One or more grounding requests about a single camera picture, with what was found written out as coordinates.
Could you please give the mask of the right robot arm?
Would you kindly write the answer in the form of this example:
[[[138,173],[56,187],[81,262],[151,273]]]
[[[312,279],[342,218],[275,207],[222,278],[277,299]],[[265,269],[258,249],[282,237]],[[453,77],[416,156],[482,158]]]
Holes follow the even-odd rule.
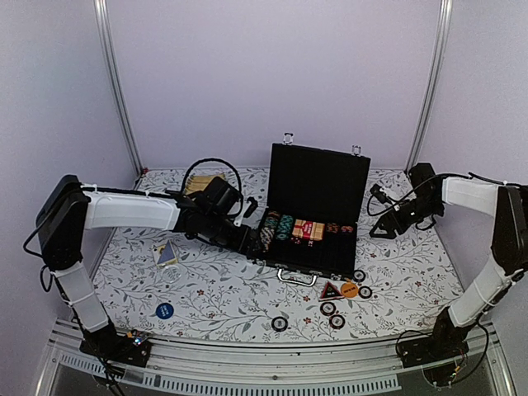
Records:
[[[438,314],[440,331],[427,340],[430,357],[443,360],[459,344],[454,330],[473,327],[527,271],[527,186],[475,173],[437,173],[430,163],[415,165],[408,177],[410,190],[399,198],[381,182],[371,187],[371,198],[381,205],[367,210],[376,219],[372,238],[394,239],[426,219],[436,221],[448,209],[468,210],[489,227],[478,231],[472,222],[455,232],[464,244],[482,239],[469,252],[483,262],[468,271],[464,292]]]

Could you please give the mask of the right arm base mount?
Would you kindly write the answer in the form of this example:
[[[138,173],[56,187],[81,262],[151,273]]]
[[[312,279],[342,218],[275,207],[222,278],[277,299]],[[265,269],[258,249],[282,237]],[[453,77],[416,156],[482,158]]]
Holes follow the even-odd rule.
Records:
[[[431,333],[406,330],[398,336],[395,352],[403,367],[409,368],[464,357],[469,352],[469,346],[466,341],[438,342]]]

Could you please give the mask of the black poker set case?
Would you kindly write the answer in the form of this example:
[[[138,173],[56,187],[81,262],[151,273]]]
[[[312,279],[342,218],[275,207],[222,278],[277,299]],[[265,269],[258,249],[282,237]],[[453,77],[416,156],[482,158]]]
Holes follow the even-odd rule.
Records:
[[[271,146],[265,211],[248,256],[268,266],[336,280],[351,278],[356,266],[356,239],[361,205],[370,170],[370,159],[361,148],[349,153],[311,148],[293,143],[285,134]],[[310,241],[275,235],[263,252],[259,233],[269,211],[325,224],[323,239]],[[352,233],[329,233],[327,224],[350,225]]]

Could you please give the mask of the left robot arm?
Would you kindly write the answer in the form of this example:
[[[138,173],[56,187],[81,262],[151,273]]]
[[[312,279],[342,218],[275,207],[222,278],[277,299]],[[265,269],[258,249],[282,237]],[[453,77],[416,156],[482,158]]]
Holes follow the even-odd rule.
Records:
[[[257,203],[214,177],[202,191],[122,190],[62,177],[35,219],[40,257],[65,294],[65,301],[91,333],[105,358],[123,349],[83,265],[83,237],[100,229],[152,229],[203,238],[220,248],[246,253],[251,228],[244,224]]]

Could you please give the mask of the black triangular all-in button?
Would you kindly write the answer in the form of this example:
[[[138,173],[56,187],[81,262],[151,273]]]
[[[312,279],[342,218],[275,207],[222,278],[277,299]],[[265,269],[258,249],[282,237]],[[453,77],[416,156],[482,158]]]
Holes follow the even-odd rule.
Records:
[[[340,290],[332,284],[330,281],[328,281],[325,286],[323,287],[323,291],[319,297],[320,301],[331,301],[331,300],[337,300],[337,299],[343,299],[344,296],[340,292]]]

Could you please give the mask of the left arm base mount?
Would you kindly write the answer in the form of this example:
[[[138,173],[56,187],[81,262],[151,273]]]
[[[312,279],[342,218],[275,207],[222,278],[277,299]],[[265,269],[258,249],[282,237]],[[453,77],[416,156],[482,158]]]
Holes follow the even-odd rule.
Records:
[[[120,335],[114,328],[85,332],[79,350],[107,361],[145,368],[152,349],[150,341],[136,344],[133,338]]]

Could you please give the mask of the blue playing card deck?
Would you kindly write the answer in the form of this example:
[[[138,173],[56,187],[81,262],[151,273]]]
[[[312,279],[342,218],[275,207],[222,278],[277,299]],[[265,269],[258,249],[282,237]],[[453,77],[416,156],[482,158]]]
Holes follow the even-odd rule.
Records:
[[[170,240],[163,244],[153,246],[152,254],[158,268],[175,265],[178,262],[176,250]]]

